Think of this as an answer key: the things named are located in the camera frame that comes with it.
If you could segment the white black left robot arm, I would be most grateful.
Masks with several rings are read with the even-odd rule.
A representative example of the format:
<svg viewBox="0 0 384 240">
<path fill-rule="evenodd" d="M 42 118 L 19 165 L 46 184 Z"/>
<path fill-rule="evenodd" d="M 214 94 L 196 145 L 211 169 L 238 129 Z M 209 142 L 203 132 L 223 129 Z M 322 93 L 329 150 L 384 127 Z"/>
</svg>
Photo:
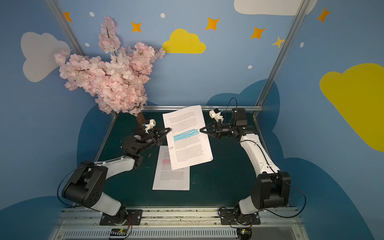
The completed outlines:
<svg viewBox="0 0 384 240">
<path fill-rule="evenodd" d="M 105 181 L 138 168 L 144 159 L 140 152 L 161 146 L 170 132 L 171 128 L 146 129 L 142 136 L 124 139 L 121 157 L 104 162 L 81 162 L 70 173 L 71 177 L 62 189 L 62 198 L 102 213 L 101 226 L 131 225 L 126 205 L 104 193 Z"/>
</svg>

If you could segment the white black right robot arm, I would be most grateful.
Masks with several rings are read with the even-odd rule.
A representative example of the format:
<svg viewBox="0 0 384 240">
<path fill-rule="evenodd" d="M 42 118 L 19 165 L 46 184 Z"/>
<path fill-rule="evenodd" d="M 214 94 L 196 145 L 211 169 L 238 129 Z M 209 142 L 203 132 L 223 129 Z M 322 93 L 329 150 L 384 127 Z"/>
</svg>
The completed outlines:
<svg viewBox="0 0 384 240">
<path fill-rule="evenodd" d="M 240 200 L 234 207 L 234 221 L 240 225 L 250 225 L 258 212 L 288 205 L 291 177 L 282 172 L 268 156 L 253 126 L 248 124 L 246 110 L 232 109 L 232 123 L 224 123 L 224 116 L 219 109 L 209 112 L 214 122 L 200 129 L 201 133 L 221 139 L 236 137 L 247 153 L 256 173 L 256 184 L 249 197 Z"/>
</svg>

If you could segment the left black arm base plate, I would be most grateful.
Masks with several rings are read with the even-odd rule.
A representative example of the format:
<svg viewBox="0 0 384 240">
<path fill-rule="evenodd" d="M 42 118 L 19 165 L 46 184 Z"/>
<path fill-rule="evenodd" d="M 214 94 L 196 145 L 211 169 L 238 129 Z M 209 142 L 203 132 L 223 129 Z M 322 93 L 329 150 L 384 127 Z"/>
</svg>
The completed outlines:
<svg viewBox="0 0 384 240">
<path fill-rule="evenodd" d="M 115 216 L 103 214 L 100 226 L 139 226 L 143 210 L 125 209 L 119 211 Z"/>
</svg>

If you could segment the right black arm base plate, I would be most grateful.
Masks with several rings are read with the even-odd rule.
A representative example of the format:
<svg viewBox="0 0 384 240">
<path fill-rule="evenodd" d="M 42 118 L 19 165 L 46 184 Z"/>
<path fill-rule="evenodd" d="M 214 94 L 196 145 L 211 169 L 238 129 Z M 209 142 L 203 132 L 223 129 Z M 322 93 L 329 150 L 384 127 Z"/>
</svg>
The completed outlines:
<svg viewBox="0 0 384 240">
<path fill-rule="evenodd" d="M 261 224 L 260 216 L 258 213 L 245 215 L 242 214 L 240 209 L 237 207 L 234 209 L 219 208 L 218 215 L 222 225 L 250 226 Z"/>
</svg>

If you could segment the pink highlighted paper document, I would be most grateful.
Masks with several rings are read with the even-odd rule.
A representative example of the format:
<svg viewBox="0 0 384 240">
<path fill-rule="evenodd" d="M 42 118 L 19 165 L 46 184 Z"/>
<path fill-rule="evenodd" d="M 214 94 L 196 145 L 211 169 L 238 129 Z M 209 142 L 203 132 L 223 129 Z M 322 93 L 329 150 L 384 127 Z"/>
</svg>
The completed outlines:
<svg viewBox="0 0 384 240">
<path fill-rule="evenodd" d="M 160 146 L 152 190 L 190 190 L 190 168 L 187 167 L 178 170 L 172 170 L 170 154 L 167 146 Z"/>
</svg>

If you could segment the blue highlighted paper document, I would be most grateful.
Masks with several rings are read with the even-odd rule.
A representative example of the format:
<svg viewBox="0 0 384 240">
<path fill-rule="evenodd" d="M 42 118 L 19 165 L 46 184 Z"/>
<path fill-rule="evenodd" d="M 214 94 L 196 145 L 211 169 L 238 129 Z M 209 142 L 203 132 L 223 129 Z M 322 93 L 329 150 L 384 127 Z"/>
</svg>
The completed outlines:
<svg viewBox="0 0 384 240">
<path fill-rule="evenodd" d="M 172 170 L 211 162 L 209 137 L 200 132 L 205 127 L 200 105 L 163 114 L 165 128 L 170 128 L 167 143 Z"/>
</svg>

